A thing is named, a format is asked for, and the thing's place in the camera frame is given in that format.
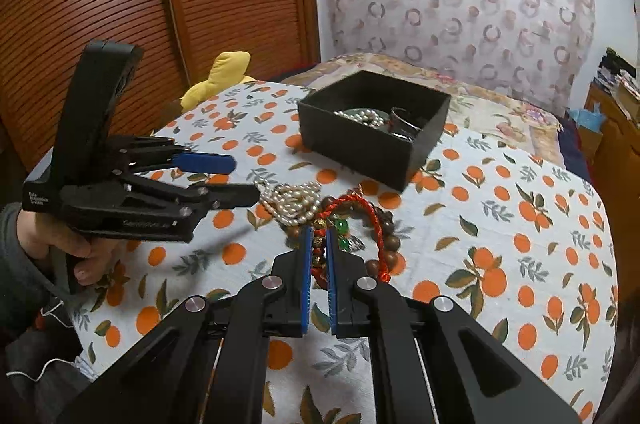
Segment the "left forearm grey sleeve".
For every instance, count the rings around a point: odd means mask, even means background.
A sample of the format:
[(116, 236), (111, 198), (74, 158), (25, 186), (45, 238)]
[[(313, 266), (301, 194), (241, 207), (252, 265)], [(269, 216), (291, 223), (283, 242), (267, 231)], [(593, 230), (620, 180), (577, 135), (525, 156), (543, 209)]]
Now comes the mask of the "left forearm grey sleeve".
[(81, 344), (62, 316), (70, 295), (66, 274), (54, 266), (64, 260), (55, 247), (43, 260), (23, 251), (21, 209), (14, 203), (1, 210), (1, 419), (54, 423), (90, 381), (74, 364)]

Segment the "left hand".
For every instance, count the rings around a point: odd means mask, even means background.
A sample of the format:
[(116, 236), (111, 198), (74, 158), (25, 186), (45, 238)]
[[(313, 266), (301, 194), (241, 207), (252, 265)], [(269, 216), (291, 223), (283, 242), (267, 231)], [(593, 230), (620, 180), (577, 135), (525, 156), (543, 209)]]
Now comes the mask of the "left hand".
[(16, 221), (17, 241), (32, 259), (43, 260), (52, 247), (79, 258), (74, 276), (82, 286), (98, 282), (110, 266), (114, 251), (122, 241), (94, 239), (87, 241), (65, 223), (49, 214), (20, 210)]

